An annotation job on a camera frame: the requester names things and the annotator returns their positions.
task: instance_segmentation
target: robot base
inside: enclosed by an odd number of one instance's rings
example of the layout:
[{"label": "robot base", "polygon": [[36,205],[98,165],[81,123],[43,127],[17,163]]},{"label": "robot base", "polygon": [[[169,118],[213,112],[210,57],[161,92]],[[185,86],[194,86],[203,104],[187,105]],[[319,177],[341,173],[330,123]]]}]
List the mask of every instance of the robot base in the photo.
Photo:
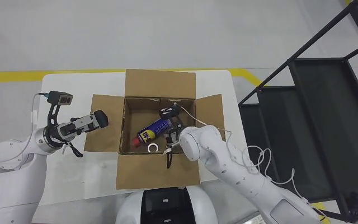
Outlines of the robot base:
[{"label": "robot base", "polygon": [[126,198],[116,224],[218,224],[209,196],[198,186],[135,192]]}]

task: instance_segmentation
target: spray can label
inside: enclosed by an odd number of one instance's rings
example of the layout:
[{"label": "spray can label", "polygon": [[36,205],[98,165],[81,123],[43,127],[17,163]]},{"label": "spray can label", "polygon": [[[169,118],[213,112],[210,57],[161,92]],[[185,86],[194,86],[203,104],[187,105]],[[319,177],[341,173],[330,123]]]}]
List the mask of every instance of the spray can label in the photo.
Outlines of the spray can label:
[{"label": "spray can label", "polygon": [[138,132],[138,136],[143,143],[147,143],[151,140],[154,140],[171,127],[172,123],[169,119],[158,119],[153,124]]},{"label": "spray can label", "polygon": [[152,132],[151,130],[145,130],[142,133],[139,134],[144,143],[149,142],[150,140],[153,140],[156,138],[156,134],[154,134],[154,132]]}]

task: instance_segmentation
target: black panel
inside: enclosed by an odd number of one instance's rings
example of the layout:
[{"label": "black panel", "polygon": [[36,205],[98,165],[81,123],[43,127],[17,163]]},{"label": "black panel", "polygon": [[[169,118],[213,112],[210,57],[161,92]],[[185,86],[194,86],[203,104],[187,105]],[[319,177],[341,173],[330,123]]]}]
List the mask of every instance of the black panel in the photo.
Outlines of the black panel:
[{"label": "black panel", "polygon": [[345,195],[356,192],[358,85],[349,62],[298,59],[290,69],[307,103],[339,189]]},{"label": "black panel", "polygon": [[[242,126],[244,128],[246,143],[248,146],[259,146],[263,150],[265,148],[271,148],[269,143],[269,138],[266,133],[266,127],[263,122],[263,117],[261,114],[261,109],[259,104],[244,104],[239,107],[240,116],[242,121]],[[260,155],[260,150],[251,147],[249,149],[250,159],[254,164],[257,164],[258,157]],[[264,170],[269,162],[269,152],[265,152],[265,160],[260,164],[260,172],[263,174]],[[276,166],[275,160],[272,157],[270,166],[267,169],[268,176],[272,177],[274,180],[280,180]]]},{"label": "black panel", "polygon": [[[295,87],[263,87],[257,96],[281,180],[287,181],[294,168],[302,196],[310,201],[330,199],[332,191]],[[295,192],[292,183],[283,187]]]},{"label": "black panel", "polygon": [[140,223],[143,224],[195,224],[195,216],[187,189],[145,190],[140,219]]},{"label": "black panel", "polygon": [[351,16],[358,26],[358,4],[351,8]]}]

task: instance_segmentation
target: blue spray can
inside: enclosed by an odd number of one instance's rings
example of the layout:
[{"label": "blue spray can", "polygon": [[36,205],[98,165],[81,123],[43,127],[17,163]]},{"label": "blue spray can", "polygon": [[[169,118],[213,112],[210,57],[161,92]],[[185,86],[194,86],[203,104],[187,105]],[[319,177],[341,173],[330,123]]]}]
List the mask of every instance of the blue spray can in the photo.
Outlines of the blue spray can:
[{"label": "blue spray can", "polygon": [[171,127],[173,127],[173,125],[169,119],[158,119],[153,124],[140,130],[137,134],[137,137],[132,139],[132,144],[135,147],[139,147],[141,144],[149,143]]}]

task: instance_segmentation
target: white ring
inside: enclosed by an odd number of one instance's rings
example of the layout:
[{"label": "white ring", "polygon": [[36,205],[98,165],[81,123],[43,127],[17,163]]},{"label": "white ring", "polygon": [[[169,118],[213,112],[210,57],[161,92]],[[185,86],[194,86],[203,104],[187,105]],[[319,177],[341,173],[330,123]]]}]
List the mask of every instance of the white ring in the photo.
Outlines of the white ring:
[{"label": "white ring", "polygon": [[148,145],[148,152],[149,152],[149,153],[152,153],[152,152],[150,151],[150,149],[149,149],[151,146],[155,146],[155,147],[156,147],[156,152],[158,152],[158,150],[159,150],[158,145],[155,144],[155,143],[151,143],[151,144]]}]

